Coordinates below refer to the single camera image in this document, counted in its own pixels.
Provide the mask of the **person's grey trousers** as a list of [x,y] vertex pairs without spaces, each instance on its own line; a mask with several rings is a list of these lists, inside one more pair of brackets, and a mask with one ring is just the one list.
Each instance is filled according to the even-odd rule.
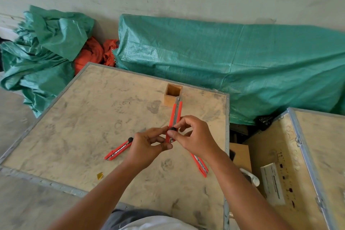
[[167,213],[150,209],[115,209],[102,226],[101,230],[119,230],[129,223],[151,216],[167,216]]

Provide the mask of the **white paper label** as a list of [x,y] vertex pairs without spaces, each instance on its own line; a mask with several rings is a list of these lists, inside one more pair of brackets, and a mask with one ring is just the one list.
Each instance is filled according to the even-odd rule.
[[261,176],[266,200],[270,203],[270,205],[286,205],[275,163],[270,163],[261,167]]

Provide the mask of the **person's left hand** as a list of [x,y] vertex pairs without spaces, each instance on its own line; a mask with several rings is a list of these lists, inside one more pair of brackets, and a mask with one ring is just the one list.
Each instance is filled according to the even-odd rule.
[[151,144],[151,137],[161,136],[168,131],[168,126],[162,128],[150,128],[144,132],[138,132],[134,135],[132,145],[124,163],[137,171],[147,168],[160,153],[154,153]]

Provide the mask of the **plywood crate with metal edges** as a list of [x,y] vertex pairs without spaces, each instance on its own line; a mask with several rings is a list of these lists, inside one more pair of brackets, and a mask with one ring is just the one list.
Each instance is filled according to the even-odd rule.
[[252,173],[275,163],[286,205],[273,208],[295,230],[345,230],[345,116],[288,108],[244,144]]

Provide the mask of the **person's right forearm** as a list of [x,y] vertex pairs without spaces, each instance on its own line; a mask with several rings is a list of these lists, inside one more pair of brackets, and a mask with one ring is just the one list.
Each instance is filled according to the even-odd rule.
[[221,149],[205,160],[213,170],[240,230],[293,230]]

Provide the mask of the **black crumpled plastic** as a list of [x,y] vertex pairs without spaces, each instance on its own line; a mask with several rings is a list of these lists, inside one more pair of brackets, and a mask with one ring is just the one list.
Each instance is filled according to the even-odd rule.
[[254,122],[259,130],[265,131],[271,126],[273,120],[274,120],[274,116],[272,115],[262,115],[262,116],[256,117],[254,119]]

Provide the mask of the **red utility knife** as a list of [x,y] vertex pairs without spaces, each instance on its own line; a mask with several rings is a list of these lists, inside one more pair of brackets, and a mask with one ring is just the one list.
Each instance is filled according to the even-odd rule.
[[182,112],[182,96],[171,96],[171,95],[164,95],[164,103],[167,106],[172,106],[172,112],[169,121],[169,130],[178,131],[174,126],[176,123],[180,121],[181,112]]
[[195,161],[200,173],[203,175],[203,177],[206,178],[207,174],[209,172],[206,164],[204,163],[204,161],[201,158],[197,157],[196,155],[194,155],[192,153],[190,153],[190,154],[191,154],[193,160]]
[[133,142],[133,137],[129,137],[126,142],[124,142],[122,145],[112,150],[111,152],[109,152],[104,157],[104,160],[112,161],[113,159],[118,157],[118,155],[122,154],[125,150],[127,150],[132,145],[132,142]]

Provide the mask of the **person's white shirt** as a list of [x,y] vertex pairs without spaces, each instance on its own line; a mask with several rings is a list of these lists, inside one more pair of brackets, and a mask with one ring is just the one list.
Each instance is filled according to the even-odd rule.
[[131,222],[119,230],[199,230],[179,219],[168,216],[150,216]]

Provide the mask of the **person's left forearm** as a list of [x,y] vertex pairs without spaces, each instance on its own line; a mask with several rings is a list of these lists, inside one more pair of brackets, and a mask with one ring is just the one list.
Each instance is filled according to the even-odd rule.
[[47,230],[100,230],[128,185],[149,165],[126,159]]

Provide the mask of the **brown cardboard box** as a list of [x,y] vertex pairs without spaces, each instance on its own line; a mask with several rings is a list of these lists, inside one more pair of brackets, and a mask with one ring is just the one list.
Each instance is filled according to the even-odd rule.
[[229,149],[235,152],[233,163],[248,172],[252,172],[249,147],[243,144],[230,143]]

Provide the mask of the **orange cloth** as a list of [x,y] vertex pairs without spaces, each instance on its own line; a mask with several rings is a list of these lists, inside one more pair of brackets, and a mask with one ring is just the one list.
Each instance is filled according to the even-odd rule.
[[75,75],[77,75],[88,62],[115,67],[116,60],[113,50],[118,49],[118,47],[119,40],[108,39],[101,45],[93,36],[90,37],[74,60]]

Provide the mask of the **person's right hand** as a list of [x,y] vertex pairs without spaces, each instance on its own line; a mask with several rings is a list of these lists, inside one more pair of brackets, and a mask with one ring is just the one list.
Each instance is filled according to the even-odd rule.
[[174,127],[180,130],[180,132],[185,131],[187,128],[192,128],[191,131],[186,133],[187,142],[181,145],[197,157],[210,162],[211,158],[222,153],[205,121],[192,115],[186,115]]

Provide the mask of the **large green tarp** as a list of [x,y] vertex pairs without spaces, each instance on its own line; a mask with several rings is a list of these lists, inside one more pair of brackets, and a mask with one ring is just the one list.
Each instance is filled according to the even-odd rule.
[[116,66],[230,95],[230,122],[288,107],[345,115],[345,32],[122,14]]

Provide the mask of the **crumpled green tarp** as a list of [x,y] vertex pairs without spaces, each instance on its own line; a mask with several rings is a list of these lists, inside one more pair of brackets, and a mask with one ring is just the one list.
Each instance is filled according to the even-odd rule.
[[24,104],[39,117],[74,78],[74,60],[94,24],[83,13],[31,5],[15,30],[15,41],[0,44],[4,70],[0,87],[21,91]]

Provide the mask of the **small open wooden box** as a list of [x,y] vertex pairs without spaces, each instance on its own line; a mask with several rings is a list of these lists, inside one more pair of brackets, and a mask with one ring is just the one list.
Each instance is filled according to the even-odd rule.
[[164,93],[164,106],[173,107],[177,97],[181,96],[183,86],[168,83]]

